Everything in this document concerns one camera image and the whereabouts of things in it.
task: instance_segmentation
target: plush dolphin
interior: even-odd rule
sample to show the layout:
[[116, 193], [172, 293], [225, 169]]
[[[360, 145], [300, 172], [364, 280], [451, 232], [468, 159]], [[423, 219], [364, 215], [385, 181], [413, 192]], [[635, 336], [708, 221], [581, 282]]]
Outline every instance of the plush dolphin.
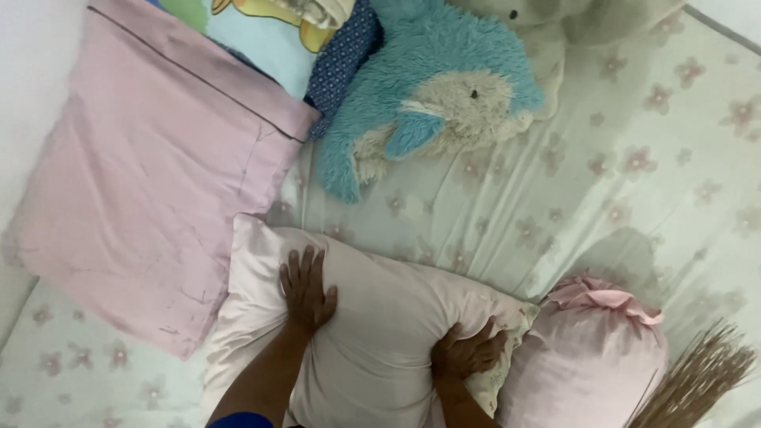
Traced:
[[345, 203], [389, 161], [488, 147], [523, 132], [544, 96], [522, 42], [444, 0], [375, 0], [385, 44], [359, 69], [321, 142], [317, 174]]

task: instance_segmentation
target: bed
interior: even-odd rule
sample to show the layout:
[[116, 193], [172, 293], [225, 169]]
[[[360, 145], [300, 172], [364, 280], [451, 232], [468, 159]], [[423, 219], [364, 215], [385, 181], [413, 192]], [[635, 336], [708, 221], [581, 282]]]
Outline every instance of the bed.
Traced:
[[[758, 55], [680, 12], [618, 48], [574, 51], [552, 120], [406, 161], [360, 205], [323, 193], [305, 146], [268, 221], [534, 302], [590, 267], [664, 308], [673, 353], [716, 317], [761, 350], [760, 73]], [[0, 358], [0, 426], [203, 424], [204, 349], [182, 363], [44, 282]], [[760, 394], [761, 381], [731, 392], [701, 428], [761, 426]]]

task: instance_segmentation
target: pink pillowcase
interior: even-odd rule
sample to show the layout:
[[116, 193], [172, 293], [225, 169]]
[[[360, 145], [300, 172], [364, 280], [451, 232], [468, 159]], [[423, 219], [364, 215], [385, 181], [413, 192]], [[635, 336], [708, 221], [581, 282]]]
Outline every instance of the pink pillowcase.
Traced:
[[187, 358], [224, 298], [238, 212], [265, 213], [318, 113], [145, 0], [97, 0], [15, 257]]
[[621, 428], [667, 369], [661, 311], [587, 274], [547, 296], [499, 392], [504, 428]]

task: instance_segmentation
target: blue sleeve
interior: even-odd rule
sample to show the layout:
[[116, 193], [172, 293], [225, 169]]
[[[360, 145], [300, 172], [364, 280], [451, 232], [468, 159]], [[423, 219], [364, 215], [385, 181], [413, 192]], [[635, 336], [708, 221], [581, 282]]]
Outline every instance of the blue sleeve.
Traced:
[[260, 414], [239, 412], [216, 420], [207, 428], [273, 428], [272, 424]]

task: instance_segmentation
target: broom bristles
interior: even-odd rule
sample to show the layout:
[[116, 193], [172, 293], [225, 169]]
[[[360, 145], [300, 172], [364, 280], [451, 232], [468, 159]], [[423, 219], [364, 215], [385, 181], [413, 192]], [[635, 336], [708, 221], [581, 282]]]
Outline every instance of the broom bristles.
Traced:
[[666, 372], [627, 428], [692, 428], [749, 374], [756, 351], [721, 320], [698, 334]]

